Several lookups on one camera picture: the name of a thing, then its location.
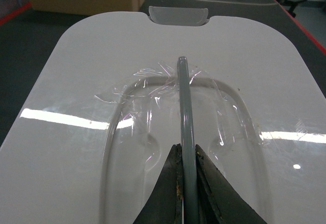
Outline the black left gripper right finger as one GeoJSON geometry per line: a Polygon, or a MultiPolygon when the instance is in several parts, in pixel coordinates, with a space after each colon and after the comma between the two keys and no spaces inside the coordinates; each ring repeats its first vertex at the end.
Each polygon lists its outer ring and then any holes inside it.
{"type": "Polygon", "coordinates": [[[199,223],[266,223],[196,145],[199,223]]]}

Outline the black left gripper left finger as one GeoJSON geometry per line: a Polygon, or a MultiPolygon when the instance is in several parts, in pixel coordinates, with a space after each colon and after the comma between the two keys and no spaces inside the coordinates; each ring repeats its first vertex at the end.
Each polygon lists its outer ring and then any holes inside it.
{"type": "Polygon", "coordinates": [[[180,144],[169,151],[155,187],[134,223],[182,223],[183,163],[180,144]]]}

